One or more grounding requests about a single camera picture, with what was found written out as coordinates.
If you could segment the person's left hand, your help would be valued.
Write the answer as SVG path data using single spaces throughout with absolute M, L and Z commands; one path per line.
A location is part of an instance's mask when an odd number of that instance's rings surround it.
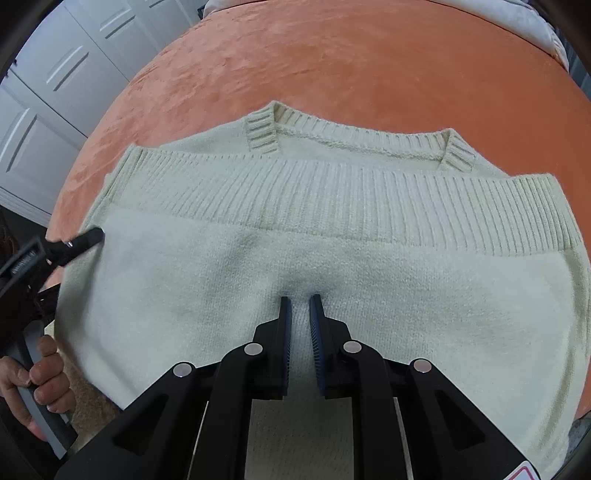
M 58 353 L 56 341 L 49 335 L 43 335 L 37 348 L 41 358 L 30 370 L 9 356 L 1 358 L 1 397 L 18 422 L 38 439 L 47 441 L 23 403 L 18 388 L 33 386 L 36 403 L 55 414 L 72 413 L 76 408 L 76 398 L 64 372 L 64 361 Z

